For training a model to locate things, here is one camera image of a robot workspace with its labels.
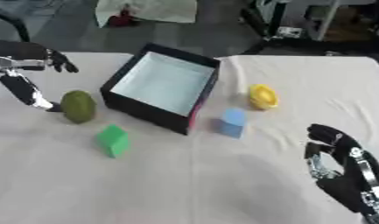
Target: chair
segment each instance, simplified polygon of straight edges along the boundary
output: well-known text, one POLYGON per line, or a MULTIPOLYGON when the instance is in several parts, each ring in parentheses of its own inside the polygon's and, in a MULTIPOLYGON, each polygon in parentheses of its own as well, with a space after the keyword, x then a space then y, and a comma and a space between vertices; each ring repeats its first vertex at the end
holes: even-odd
POLYGON ((23 21, 20 18, 15 17, 7 11, 0 9, 0 19, 2 19, 5 22, 8 22, 9 24, 15 27, 21 41, 30 42, 30 35, 27 31, 25 23, 23 23, 23 21))
POLYGON ((372 32, 369 41, 317 41, 308 37, 285 38, 277 33, 283 19, 286 3, 277 0, 273 17, 267 24, 256 7, 250 5, 248 9, 242 10, 242 17, 262 37, 262 40, 250 47, 243 54, 264 54, 270 48, 285 49, 287 53, 282 55, 363 55, 379 61, 379 10, 376 12, 376 30, 372 32))

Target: robotic hand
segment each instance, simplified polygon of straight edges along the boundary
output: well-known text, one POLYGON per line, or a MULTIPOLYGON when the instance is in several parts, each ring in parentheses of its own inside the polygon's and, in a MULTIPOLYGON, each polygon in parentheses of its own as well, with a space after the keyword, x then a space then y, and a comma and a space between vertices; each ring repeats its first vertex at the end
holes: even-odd
POLYGON ((322 142, 306 145, 305 159, 317 186, 370 224, 379 224, 379 164, 370 152, 340 130, 319 124, 308 128, 309 138, 322 142), (331 155, 344 169, 328 170, 321 152, 331 155))
POLYGON ((19 69, 43 71, 54 67, 57 72, 64 67, 69 73, 79 72, 78 68, 60 52, 29 42, 0 40, 0 81, 21 102, 48 112, 61 112, 57 102, 47 101, 29 79, 18 72, 19 69))

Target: green cube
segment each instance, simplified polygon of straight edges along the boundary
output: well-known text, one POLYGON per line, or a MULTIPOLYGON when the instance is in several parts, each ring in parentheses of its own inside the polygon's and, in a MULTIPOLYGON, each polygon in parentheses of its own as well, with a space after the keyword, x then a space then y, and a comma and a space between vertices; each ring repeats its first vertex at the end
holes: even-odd
POLYGON ((130 146, 128 133, 115 125, 109 125, 96 139, 111 158, 117 158, 130 146))

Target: black box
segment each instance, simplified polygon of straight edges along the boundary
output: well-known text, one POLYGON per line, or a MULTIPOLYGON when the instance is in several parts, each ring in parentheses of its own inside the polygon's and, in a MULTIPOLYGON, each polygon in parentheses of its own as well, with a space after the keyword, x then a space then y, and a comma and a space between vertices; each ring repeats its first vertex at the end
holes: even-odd
POLYGON ((148 44, 102 87, 106 106, 187 135, 220 61, 148 44))

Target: yellow half sphere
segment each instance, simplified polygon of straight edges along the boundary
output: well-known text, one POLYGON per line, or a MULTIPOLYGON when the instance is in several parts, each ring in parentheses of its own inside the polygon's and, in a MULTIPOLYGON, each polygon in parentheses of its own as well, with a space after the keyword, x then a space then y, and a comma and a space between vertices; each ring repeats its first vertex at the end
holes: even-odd
POLYGON ((250 102, 260 109, 273 109, 279 101, 275 91, 264 84, 250 86, 249 98, 250 102))

